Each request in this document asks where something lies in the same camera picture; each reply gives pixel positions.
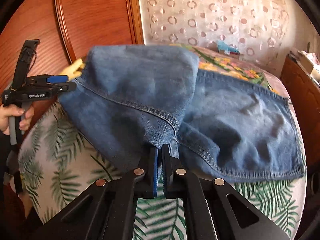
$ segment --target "silver bolt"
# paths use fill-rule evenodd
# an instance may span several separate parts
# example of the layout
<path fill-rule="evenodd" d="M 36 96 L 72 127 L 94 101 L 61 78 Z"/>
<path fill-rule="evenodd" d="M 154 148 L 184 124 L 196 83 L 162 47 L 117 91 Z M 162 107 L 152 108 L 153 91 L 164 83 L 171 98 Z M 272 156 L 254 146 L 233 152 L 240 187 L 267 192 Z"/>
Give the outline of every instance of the silver bolt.
<path fill-rule="evenodd" d="M 106 181 L 104 180 L 104 179 L 98 179 L 97 181 L 96 181 L 96 186 L 98 186 L 98 187 L 102 187 L 102 186 L 104 186 L 106 184 Z"/>
<path fill-rule="evenodd" d="M 223 185 L 224 185 L 224 180 L 218 178 L 218 179 L 215 179 L 215 180 L 214 180 L 214 183 L 215 183 L 216 185 L 218 185 L 218 186 L 223 186 Z"/>
<path fill-rule="evenodd" d="M 136 175 L 142 175 L 143 173 L 144 173 L 143 169 L 137 168 L 134 170 L 134 174 L 136 174 Z"/>
<path fill-rule="evenodd" d="M 187 173 L 187 171 L 186 171 L 185 169 L 177 169 L 177 170 L 176 170 L 176 173 L 177 173 L 178 175 L 185 175 L 185 174 Z"/>

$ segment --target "denim fabric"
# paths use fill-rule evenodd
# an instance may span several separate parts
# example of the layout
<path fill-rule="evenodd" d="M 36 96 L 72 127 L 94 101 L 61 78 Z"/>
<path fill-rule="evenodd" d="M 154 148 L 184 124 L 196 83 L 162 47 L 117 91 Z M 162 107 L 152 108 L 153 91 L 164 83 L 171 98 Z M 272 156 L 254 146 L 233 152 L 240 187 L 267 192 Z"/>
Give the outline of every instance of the denim fabric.
<path fill-rule="evenodd" d="M 288 99 L 219 73 L 198 71 L 175 141 L 184 166 L 228 182 L 304 174 Z"/>
<path fill-rule="evenodd" d="M 122 171 L 178 131 L 199 58 L 173 46 L 94 47 L 77 89 L 59 101 L 94 147 Z"/>
<path fill-rule="evenodd" d="M 122 171 L 150 145 L 228 182 L 303 176 L 287 99 L 258 85 L 197 70 L 180 47 L 94 47 L 77 89 L 59 97 L 70 119 Z"/>

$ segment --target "blue jeans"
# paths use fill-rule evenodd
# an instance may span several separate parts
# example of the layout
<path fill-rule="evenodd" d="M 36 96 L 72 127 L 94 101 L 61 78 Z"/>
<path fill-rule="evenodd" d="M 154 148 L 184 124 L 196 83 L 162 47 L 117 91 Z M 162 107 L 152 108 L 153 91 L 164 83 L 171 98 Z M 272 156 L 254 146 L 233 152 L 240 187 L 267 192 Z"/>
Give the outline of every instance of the blue jeans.
<path fill-rule="evenodd" d="M 94 47 L 77 89 L 59 97 L 71 121 L 117 168 L 170 143 L 188 168 L 228 182 L 293 179 L 304 168 L 287 99 L 198 70 L 172 46 Z"/>

